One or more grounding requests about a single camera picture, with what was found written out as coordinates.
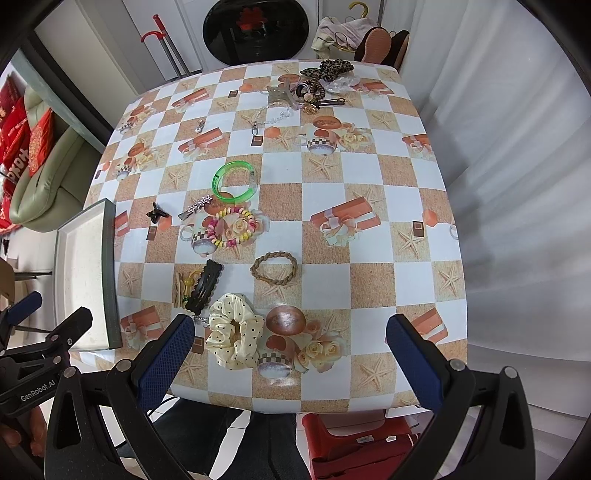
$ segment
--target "hand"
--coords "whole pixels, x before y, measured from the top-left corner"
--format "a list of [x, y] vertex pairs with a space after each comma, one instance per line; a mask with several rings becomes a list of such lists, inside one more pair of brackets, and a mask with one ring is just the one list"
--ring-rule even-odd
[[[39, 407], [35, 407], [31, 410], [30, 415], [30, 428], [33, 439], [31, 440], [31, 451], [34, 456], [43, 457], [45, 456], [45, 442], [47, 439], [47, 423], [43, 417], [43, 412]], [[10, 447], [16, 447], [21, 444], [21, 435], [6, 425], [0, 425], [0, 434]]]

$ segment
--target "metal screw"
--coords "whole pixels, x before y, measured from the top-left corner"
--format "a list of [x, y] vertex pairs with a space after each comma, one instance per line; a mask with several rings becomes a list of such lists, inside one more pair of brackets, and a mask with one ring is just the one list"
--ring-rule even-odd
[[76, 367], [68, 367], [64, 370], [64, 377], [70, 378], [73, 377], [76, 373]]
[[452, 367], [456, 372], [461, 372], [466, 368], [466, 364], [462, 362], [459, 358], [452, 358], [449, 361], [450, 367]]
[[131, 360], [124, 359], [115, 365], [120, 372], [127, 372], [131, 368]]
[[509, 378], [517, 378], [517, 370], [513, 367], [505, 367], [505, 375]]

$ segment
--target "green bracelet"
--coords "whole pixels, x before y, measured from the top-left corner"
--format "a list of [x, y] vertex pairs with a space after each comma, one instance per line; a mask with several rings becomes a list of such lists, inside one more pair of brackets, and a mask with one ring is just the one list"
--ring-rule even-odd
[[[245, 168], [248, 170], [248, 190], [239, 195], [238, 197], [229, 199], [223, 197], [220, 194], [219, 187], [222, 185], [223, 176], [227, 174], [230, 170], [234, 170], [235, 168]], [[255, 194], [256, 187], [257, 185], [255, 167], [253, 167], [245, 161], [231, 161], [230, 163], [226, 163], [216, 172], [216, 174], [213, 176], [212, 181], [213, 194], [221, 201], [226, 203], [242, 203], [247, 201], [250, 197], [252, 197]]]

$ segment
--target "dark pants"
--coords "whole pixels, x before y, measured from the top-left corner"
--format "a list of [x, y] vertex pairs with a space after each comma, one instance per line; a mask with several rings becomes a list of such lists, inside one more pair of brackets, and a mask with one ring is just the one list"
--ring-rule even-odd
[[[241, 413], [181, 399], [154, 422], [154, 428], [185, 469], [208, 475], [228, 427]], [[296, 446], [295, 417], [252, 412], [234, 461], [219, 480], [309, 480]], [[118, 453], [134, 457], [128, 445]]]

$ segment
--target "black round object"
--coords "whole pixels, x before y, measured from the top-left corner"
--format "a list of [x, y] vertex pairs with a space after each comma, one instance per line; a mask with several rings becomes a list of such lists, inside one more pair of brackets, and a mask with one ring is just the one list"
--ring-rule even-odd
[[203, 22], [207, 49], [227, 65], [290, 59], [308, 31], [297, 0], [220, 0]]

